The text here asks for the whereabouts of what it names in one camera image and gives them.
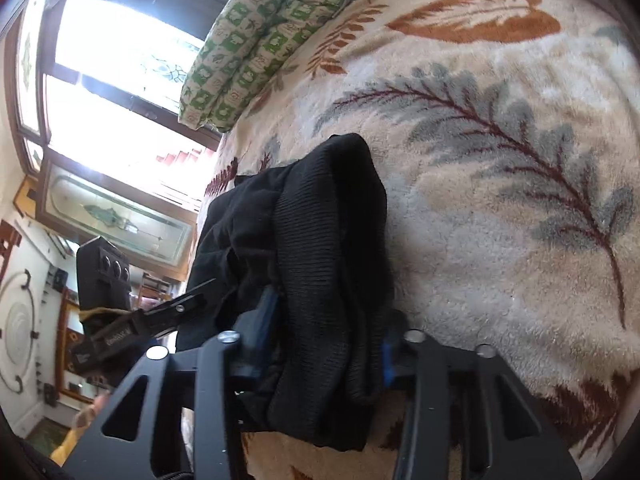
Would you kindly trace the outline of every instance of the black garment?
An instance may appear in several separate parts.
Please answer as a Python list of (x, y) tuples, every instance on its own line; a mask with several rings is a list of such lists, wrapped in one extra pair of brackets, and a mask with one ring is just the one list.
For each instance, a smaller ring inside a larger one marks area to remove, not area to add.
[(218, 321), (183, 324), (194, 348), (282, 294), (280, 367), (244, 394), (263, 429), (318, 446), (361, 449), (382, 389), (380, 345), (392, 299), (385, 254), (386, 193), (357, 134), (333, 136), (305, 158), (244, 178), (208, 211), (188, 288), (227, 284)]

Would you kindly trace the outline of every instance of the bed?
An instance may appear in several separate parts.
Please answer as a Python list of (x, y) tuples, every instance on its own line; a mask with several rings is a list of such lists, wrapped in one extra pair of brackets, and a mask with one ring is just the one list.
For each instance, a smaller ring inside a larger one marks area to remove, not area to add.
[[(353, 0), (224, 135), (198, 223), (237, 174), (360, 134), (388, 195), (395, 307), (443, 344), (495, 346), (585, 479), (640, 406), (640, 67), (605, 7)], [(243, 445), (258, 480), (382, 480), (401, 428), (387, 396), (362, 453)]]

